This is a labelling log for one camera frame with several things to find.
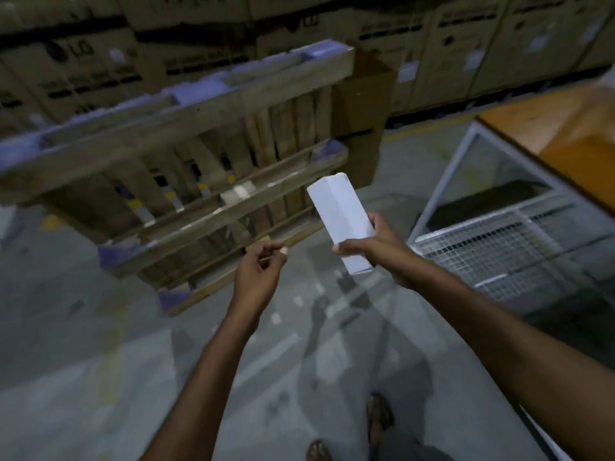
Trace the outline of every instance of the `wooden pallet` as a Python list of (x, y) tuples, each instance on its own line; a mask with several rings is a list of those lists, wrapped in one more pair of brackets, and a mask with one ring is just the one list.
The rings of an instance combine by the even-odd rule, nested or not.
[[(263, 239), (281, 240), (287, 247), (292, 247), (323, 227), (316, 210), (309, 207), (267, 230)], [(203, 265), (192, 275), (159, 290), (162, 310), (173, 317), (230, 284), (246, 247), (234, 249), (215, 262)]]
[(42, 203), (118, 278), (193, 284), (283, 235), (310, 212), (305, 186), (346, 162), (331, 85), (353, 57), (319, 42), (0, 142), (0, 202)]

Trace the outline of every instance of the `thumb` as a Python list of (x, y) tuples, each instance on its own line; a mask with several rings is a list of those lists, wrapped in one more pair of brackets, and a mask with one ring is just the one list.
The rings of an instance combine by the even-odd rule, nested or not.
[(337, 255), (367, 254), (372, 239), (347, 239), (340, 244), (334, 244), (332, 251)]
[(279, 251), (275, 251), (271, 260), (269, 261), (269, 267), (267, 271), (273, 271), (276, 275), (280, 274), (280, 271), (286, 261), (288, 260), (288, 247), (284, 246)]

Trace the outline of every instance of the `foot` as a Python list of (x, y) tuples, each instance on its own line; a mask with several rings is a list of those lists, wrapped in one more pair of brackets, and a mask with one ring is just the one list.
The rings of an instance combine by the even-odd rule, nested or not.
[(307, 447), (306, 461), (333, 461), (333, 458), (322, 440), (314, 440)]
[(384, 443), (384, 432), (395, 425), (395, 417), (388, 401), (378, 392), (373, 392), (367, 402), (367, 440), (371, 446)]

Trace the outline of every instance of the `brown cardboard box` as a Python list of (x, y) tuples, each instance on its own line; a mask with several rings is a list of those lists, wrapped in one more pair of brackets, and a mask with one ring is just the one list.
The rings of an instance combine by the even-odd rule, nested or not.
[(333, 87), (332, 135), (348, 136), (384, 127), (397, 72), (373, 53), (356, 49), (352, 76)]
[(334, 0), (248, 0), (250, 16), (260, 20), (318, 6)]
[[(603, 29), (615, 0), (568, 0), (562, 19), (563, 28), (558, 29), (553, 44), (555, 53), (551, 57), (552, 75), (566, 74), (573, 70), (576, 63), (587, 51), (587, 47)], [(611, 34), (615, 40), (615, 30)], [(612, 61), (615, 61), (615, 48)]]
[(615, 62), (615, 41), (613, 39), (615, 39), (615, 14), (606, 22), (574, 70), (583, 71)]
[(117, 0), (2, 0), (0, 34), (121, 14)]
[(357, 11), (358, 44), (394, 70), (421, 58), (433, 12), (378, 13)]
[(0, 64), (0, 138), (52, 123), (28, 90)]
[[(416, 71), (415, 65), (418, 66), (418, 61), (414, 62), (414, 64), (410, 64), (411, 68)], [(405, 68), (406, 64), (403, 64), (400, 72), (403, 72)], [(397, 76), (397, 81), (393, 87), (393, 95), (390, 102), (391, 115), (400, 115), (410, 109), (410, 97), (412, 95), (413, 87), (413, 79), (400, 81), (399, 75)]]
[(365, 134), (342, 140), (348, 147), (348, 162), (340, 171), (348, 175), (355, 189), (372, 184), (380, 159), (383, 131), (384, 127), (381, 126)]
[(565, 1), (511, 0), (470, 95), (554, 76), (569, 54), (579, 55), (572, 37), (580, 34), (566, 20)]
[(247, 0), (119, 0), (135, 30), (250, 20)]
[(313, 14), (289, 14), (259, 24), (259, 30), (269, 32), (257, 36), (258, 58), (288, 52), (326, 38), (345, 44), (354, 44), (358, 38), (358, 24), (351, 8)]
[(440, 6), (414, 81), (410, 109), (467, 96), (508, 0), (457, 0)]
[(232, 49), (222, 46), (139, 43), (139, 50), (155, 70), (160, 88), (196, 81), (221, 69), (256, 59), (253, 45)]
[(158, 89), (129, 29), (21, 46), (0, 59), (59, 122)]

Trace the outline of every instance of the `white label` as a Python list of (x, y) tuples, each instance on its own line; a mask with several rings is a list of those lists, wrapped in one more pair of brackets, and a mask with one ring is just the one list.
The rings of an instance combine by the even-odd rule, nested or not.
[(408, 82), (416, 78), (416, 72), (419, 69), (419, 60), (404, 63), (397, 73), (397, 82)]
[(110, 48), (109, 56), (111, 56), (111, 59), (117, 63), (126, 62), (126, 57), (124, 56), (124, 52), (120, 50), (119, 48)]
[(544, 49), (545, 46), (549, 43), (550, 34), (541, 34), (539, 36), (534, 37), (534, 39), (529, 43), (524, 53), (537, 53)]
[(477, 69), (480, 66), (480, 63), (483, 61), (484, 57), (485, 57), (484, 50), (473, 50), (467, 55), (465, 55), (464, 71), (470, 71), (472, 69)]
[(598, 19), (594, 20), (594, 22), (589, 24), (587, 29), (585, 29), (585, 32), (583, 32), (583, 34), (580, 36), (579, 42), (577, 43), (579, 45), (587, 45), (589, 42), (591, 42), (596, 36), (596, 34), (600, 31), (600, 29), (602, 29), (602, 24), (604, 24), (604, 21), (606, 21), (606, 14), (603, 14)]

